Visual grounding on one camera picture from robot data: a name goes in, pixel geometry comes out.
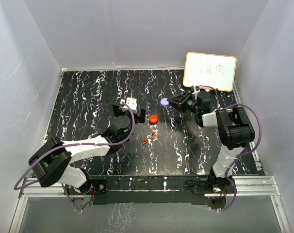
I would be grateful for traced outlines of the orange earbud charging case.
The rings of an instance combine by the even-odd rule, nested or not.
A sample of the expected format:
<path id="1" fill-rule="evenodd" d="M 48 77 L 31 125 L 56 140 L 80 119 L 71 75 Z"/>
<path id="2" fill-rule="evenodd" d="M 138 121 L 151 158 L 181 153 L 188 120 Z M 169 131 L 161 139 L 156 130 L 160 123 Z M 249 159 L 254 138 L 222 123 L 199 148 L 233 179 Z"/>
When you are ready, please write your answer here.
<path id="1" fill-rule="evenodd" d="M 158 123 L 158 117 L 156 115 L 151 115 L 148 119 L 149 123 L 154 125 Z"/>

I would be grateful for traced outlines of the lilac earbud charging case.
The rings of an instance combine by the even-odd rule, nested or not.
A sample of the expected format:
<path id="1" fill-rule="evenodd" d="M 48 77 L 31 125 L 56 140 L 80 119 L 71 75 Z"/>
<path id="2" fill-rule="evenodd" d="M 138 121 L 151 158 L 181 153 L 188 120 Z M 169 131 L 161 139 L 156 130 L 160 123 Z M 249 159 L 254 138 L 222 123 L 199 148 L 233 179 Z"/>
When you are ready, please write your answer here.
<path id="1" fill-rule="evenodd" d="M 168 106 L 168 105 L 169 105 L 168 98 L 163 98 L 163 99 L 161 99 L 161 100 L 160 100 L 160 105 L 161 105 L 161 106 L 164 106 L 164 107 Z"/>

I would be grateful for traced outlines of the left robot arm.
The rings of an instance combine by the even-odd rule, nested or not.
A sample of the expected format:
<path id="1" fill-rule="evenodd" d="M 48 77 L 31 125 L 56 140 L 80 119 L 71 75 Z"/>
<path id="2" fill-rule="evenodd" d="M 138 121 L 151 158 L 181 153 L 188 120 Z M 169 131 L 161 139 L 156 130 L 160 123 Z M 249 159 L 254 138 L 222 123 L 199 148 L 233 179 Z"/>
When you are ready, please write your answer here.
<path id="1" fill-rule="evenodd" d="M 136 112 L 129 103 L 113 106 L 115 118 L 98 136 L 80 141 L 61 141 L 52 137 L 29 159 L 28 163 L 41 187 L 55 183 L 72 186 L 76 192 L 87 194 L 92 178 L 83 168 L 71 164 L 91 157 L 104 157 L 119 151 L 129 141 L 137 123 L 144 123 L 146 110 Z"/>

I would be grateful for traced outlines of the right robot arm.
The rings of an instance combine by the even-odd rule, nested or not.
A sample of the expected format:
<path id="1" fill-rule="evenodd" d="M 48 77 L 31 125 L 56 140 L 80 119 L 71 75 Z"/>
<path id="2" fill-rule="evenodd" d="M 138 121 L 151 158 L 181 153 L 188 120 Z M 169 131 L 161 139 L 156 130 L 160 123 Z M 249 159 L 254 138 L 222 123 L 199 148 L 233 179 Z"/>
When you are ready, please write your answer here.
<path id="1" fill-rule="evenodd" d="M 232 182 L 232 170 L 238 156 L 255 139 L 255 132 L 243 107 L 212 111 L 210 92 L 187 91 L 168 99 L 170 106 L 180 112 L 190 111 L 200 127 L 216 127 L 221 142 L 220 152 L 203 188 L 220 192 Z"/>

